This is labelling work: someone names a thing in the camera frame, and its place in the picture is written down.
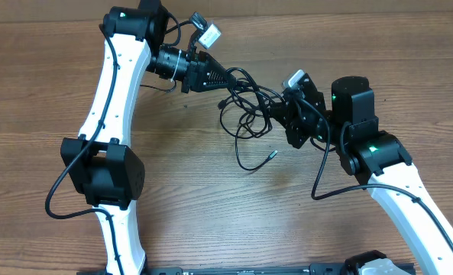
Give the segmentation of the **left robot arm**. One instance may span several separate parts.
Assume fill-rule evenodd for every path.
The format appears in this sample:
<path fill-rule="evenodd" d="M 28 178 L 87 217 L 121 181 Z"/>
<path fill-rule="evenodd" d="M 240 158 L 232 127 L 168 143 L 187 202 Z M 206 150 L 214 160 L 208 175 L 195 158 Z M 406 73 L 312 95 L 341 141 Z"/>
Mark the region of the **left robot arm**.
<path fill-rule="evenodd" d="M 113 7 L 100 31 L 105 59 L 89 114 L 77 137 L 60 148 L 63 175 L 84 195 L 105 240 L 107 274 L 143 274 L 147 257 L 138 234 L 137 202 L 145 170 L 131 149 L 131 125 L 141 81 L 154 73 L 182 92 L 226 89 L 235 78 L 209 55 L 221 31 L 200 14 L 190 17 L 195 32 L 185 50 L 164 38 L 172 15 L 159 1 L 136 8 Z"/>

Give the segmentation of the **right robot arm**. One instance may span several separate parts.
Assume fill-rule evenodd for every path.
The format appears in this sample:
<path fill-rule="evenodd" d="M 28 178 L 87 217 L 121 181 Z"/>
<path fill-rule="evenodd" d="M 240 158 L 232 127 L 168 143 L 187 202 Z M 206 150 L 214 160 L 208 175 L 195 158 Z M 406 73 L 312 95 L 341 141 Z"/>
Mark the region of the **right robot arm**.
<path fill-rule="evenodd" d="M 369 80 L 345 76 L 331 86 L 332 107 L 311 77 L 298 70 L 283 83 L 282 100 L 270 117 L 286 131 L 294 148 L 317 140 L 333 148 L 341 167 L 358 182 L 319 195 L 327 199 L 365 189 L 390 217 L 425 274 L 453 274 L 453 227 L 426 190 L 399 139 L 379 128 Z"/>

